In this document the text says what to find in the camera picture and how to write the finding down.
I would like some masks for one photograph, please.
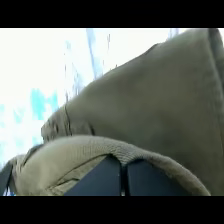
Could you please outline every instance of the fabric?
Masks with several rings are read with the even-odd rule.
[[[210,195],[195,175],[174,160],[125,142],[95,136],[63,137],[31,150],[29,156],[15,157],[10,161],[13,165],[10,190],[20,196],[64,195],[109,154],[122,166],[145,159],[193,195]]]
[[[189,30],[89,84],[42,127],[44,141],[125,141],[174,159],[224,195],[223,66],[218,29]]]

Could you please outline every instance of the khaki fabric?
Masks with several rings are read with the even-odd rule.
[[[218,29],[192,29],[88,85],[42,127],[122,140],[168,156],[224,195],[224,51]]]
[[[210,195],[195,175],[174,160],[125,142],[94,136],[63,137],[31,150],[27,156],[15,157],[10,161],[10,188],[20,196],[63,195],[109,154],[123,166],[145,159],[193,195]]]

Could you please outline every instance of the beige fabric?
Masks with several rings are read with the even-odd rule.
[[[65,137],[28,154],[28,159],[18,156],[10,161],[13,164],[10,187],[17,195],[63,195],[108,154],[114,155],[123,166],[134,159],[145,159],[193,195],[210,195],[196,176],[174,160],[108,138]]]
[[[224,195],[223,66],[218,30],[190,30],[91,83],[42,136],[122,140],[176,160]]]

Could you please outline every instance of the black object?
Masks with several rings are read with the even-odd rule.
[[[65,196],[120,196],[121,164],[112,156],[82,178]]]
[[[0,196],[4,195],[9,185],[9,179],[12,173],[12,164],[8,163],[0,172]]]
[[[122,168],[112,156],[106,157],[65,196],[190,196],[175,180],[144,160]]]

